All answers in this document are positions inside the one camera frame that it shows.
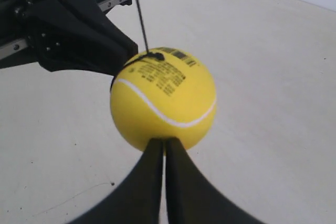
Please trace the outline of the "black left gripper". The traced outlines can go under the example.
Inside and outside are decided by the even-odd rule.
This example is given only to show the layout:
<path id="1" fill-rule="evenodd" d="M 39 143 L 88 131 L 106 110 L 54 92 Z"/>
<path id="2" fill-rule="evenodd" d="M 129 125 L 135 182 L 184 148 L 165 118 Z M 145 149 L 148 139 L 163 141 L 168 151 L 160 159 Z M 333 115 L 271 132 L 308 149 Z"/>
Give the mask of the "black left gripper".
<path id="1" fill-rule="evenodd" d="M 36 62 L 50 72 L 115 75 L 137 44 L 107 17 L 131 0 L 1 0 L 1 68 Z"/>

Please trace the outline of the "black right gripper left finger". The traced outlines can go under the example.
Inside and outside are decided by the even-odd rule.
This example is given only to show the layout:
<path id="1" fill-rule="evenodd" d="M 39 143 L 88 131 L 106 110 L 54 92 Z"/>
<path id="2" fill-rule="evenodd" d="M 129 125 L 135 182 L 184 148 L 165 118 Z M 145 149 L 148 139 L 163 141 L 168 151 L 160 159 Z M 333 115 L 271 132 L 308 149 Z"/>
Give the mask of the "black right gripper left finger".
<path id="1" fill-rule="evenodd" d="M 71 223 L 159 223 L 163 142 L 151 139 L 123 182 Z"/>

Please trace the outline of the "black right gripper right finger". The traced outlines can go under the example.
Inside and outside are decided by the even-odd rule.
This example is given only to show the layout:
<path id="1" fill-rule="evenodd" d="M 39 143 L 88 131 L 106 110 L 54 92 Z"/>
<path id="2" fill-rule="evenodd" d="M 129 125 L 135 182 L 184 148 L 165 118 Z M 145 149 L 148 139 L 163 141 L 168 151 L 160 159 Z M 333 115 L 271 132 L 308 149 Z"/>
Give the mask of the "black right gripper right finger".
<path id="1" fill-rule="evenodd" d="M 199 171 L 181 141 L 166 141 L 169 223 L 260 223 L 220 193 Z"/>

